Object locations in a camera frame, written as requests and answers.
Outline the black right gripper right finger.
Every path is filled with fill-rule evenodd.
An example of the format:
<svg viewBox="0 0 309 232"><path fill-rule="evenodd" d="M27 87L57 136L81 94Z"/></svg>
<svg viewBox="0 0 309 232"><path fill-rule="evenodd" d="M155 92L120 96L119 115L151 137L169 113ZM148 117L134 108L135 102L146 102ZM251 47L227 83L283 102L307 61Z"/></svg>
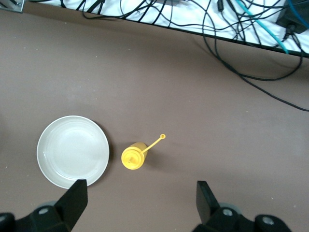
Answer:
<svg viewBox="0 0 309 232"><path fill-rule="evenodd" d="M206 181L197 181L196 206L201 223L195 232L254 231L254 222L230 206L220 206Z"/></svg>

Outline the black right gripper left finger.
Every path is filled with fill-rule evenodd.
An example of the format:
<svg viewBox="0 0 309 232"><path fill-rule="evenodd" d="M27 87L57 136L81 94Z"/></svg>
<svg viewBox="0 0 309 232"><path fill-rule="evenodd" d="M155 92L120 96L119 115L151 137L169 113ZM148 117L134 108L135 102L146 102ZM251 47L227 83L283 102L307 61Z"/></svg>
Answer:
<svg viewBox="0 0 309 232"><path fill-rule="evenodd" d="M87 181L79 179L53 205L43 205L14 223L15 232L70 232L88 203Z"/></svg>

